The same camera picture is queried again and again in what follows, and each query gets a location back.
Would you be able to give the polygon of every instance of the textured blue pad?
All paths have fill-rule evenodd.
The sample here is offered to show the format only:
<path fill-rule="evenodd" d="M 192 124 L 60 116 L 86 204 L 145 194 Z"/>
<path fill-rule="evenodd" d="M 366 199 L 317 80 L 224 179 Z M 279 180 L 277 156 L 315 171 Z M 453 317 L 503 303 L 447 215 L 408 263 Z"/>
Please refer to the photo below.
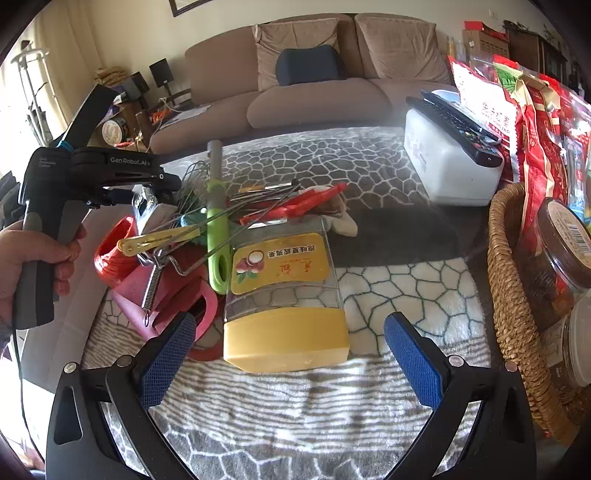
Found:
<path fill-rule="evenodd" d="M 400 324 L 395 313 L 384 320 L 384 336 L 421 405 L 437 409 L 443 398 L 441 376 Z"/>
<path fill-rule="evenodd" d="M 194 341 L 195 319 L 192 315 L 185 315 L 178 329 L 156 355 L 150 368 L 139 379 L 142 392 L 139 400 L 144 410 L 160 405 Z"/>

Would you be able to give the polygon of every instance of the green and gray handle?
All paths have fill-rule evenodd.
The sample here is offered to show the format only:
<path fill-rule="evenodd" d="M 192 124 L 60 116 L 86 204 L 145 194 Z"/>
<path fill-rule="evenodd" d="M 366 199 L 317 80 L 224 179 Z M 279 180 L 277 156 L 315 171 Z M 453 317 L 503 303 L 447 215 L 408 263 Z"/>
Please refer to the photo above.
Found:
<path fill-rule="evenodd" d="M 226 209 L 226 186 L 222 182 L 222 143 L 211 140 L 207 144 L 209 181 L 207 182 L 207 218 Z M 210 252 L 230 237 L 228 217 L 222 215 L 207 224 L 207 251 Z M 230 243 L 207 259 L 209 284 L 219 294 L 228 293 L 232 269 Z"/>

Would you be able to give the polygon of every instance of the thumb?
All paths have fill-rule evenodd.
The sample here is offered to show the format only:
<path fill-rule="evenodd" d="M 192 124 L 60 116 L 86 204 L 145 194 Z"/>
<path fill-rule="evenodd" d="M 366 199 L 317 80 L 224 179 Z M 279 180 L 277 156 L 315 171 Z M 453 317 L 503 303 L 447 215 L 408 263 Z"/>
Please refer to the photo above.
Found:
<path fill-rule="evenodd" d="M 42 260 L 59 263 L 70 258 L 71 250 L 50 236 L 33 231 L 10 231 L 8 243 L 13 259 L 20 262 Z"/>

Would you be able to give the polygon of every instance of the red box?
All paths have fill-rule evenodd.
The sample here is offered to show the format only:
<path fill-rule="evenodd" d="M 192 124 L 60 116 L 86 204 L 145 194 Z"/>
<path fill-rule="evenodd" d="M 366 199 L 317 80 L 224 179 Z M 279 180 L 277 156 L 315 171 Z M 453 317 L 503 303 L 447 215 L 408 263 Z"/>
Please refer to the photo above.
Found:
<path fill-rule="evenodd" d="M 485 34 L 490 35 L 491 37 L 495 37 L 499 40 L 506 41 L 507 43 L 509 43 L 509 37 L 506 34 L 504 34 L 503 32 L 499 32 L 497 30 L 493 30 L 491 27 L 488 27 L 480 21 L 466 20 L 464 21 L 464 29 L 484 32 Z"/>

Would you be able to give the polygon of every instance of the yellow lid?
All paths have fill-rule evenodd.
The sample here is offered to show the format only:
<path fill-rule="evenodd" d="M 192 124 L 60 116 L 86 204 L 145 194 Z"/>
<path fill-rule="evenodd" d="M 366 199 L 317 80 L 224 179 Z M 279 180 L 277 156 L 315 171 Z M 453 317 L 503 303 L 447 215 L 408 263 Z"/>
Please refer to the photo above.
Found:
<path fill-rule="evenodd" d="M 326 367 L 344 362 L 348 355 L 343 309 L 271 309 L 224 325 L 224 360 L 250 373 Z"/>

